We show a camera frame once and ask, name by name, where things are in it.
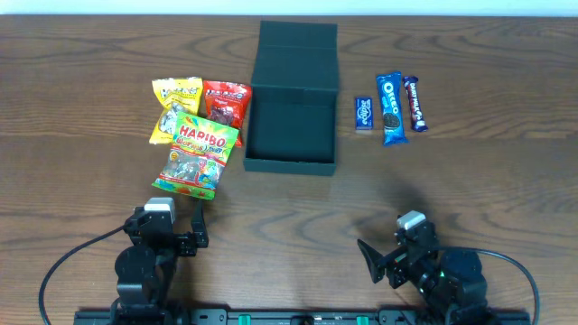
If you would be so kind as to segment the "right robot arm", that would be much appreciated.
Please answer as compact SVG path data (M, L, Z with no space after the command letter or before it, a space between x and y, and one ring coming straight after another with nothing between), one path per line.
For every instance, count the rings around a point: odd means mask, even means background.
M387 255L359 239L373 283L387 279L396 289L411 283L426 303L418 324L485 324L491 319L487 282L475 252L439 246L435 225L421 221L395 233L398 248Z

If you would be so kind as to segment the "yellow candy bag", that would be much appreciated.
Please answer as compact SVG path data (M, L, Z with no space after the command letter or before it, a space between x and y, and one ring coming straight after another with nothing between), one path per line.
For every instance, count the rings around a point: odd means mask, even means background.
M203 80L200 77L155 79L152 86L163 112L155 124L149 143L169 144L176 129L178 114L198 114Z

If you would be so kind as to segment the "red candy bag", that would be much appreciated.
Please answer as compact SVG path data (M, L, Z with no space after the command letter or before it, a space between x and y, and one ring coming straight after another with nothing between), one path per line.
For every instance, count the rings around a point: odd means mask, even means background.
M204 80L203 91L208 119L238 130L236 147L241 147L241 127L252 97L252 88L245 84Z

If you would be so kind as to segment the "purple Dairy Milk bar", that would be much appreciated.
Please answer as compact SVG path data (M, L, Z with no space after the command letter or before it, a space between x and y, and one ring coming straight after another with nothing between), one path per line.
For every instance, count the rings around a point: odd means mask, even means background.
M418 133L425 132L428 130L428 126L424 120L424 115L420 108L420 101L417 92L418 77L405 76L402 78L402 82L406 90L410 107L412 129Z

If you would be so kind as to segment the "blue Oreo cookie pack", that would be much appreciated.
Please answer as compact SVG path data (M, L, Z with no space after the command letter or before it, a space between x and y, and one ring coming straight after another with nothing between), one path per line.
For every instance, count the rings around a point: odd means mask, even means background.
M407 143L399 97L401 72L378 75L376 82L384 122L384 146Z

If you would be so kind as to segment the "Haribo gummy worms bag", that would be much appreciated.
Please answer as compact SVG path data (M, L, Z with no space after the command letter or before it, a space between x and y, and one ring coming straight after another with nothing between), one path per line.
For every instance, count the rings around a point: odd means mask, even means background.
M237 139L238 130L234 127L180 113L167 163L152 185L212 200Z

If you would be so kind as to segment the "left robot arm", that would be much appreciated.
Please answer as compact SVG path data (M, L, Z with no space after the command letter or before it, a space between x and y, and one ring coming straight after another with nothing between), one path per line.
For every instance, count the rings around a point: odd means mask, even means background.
M168 292L181 257L192 257L209 245L203 204L191 214L191 231L177 234L172 198L151 198L136 207L123 226L132 245L115 262L118 298L111 304L109 322L120 324L188 324L190 313Z

